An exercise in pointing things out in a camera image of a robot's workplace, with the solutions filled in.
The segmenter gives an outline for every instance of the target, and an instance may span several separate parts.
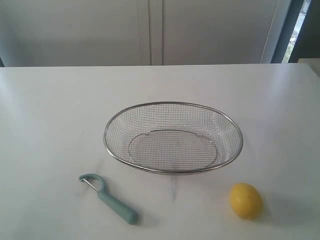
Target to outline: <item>stainless steel strainer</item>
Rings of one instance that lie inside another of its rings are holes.
[[[242,133],[228,116],[186,102],[128,107],[107,123],[103,141],[122,163],[168,175],[220,168],[236,159],[243,146]]]

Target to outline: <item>white wall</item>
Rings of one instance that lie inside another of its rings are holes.
[[[0,57],[7,67],[268,63],[289,3],[0,0]]]
[[[259,63],[278,0],[165,0],[163,63]]]
[[[0,0],[7,67],[141,65],[140,47],[135,0]]]

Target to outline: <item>white table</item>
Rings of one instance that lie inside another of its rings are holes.
[[[243,150],[220,169],[172,180],[113,159],[107,121],[128,106],[217,108]],[[304,64],[0,69],[1,240],[310,240],[320,237],[320,79]],[[78,176],[97,173],[136,210],[126,224]],[[228,194],[254,185],[266,211],[239,219]]]

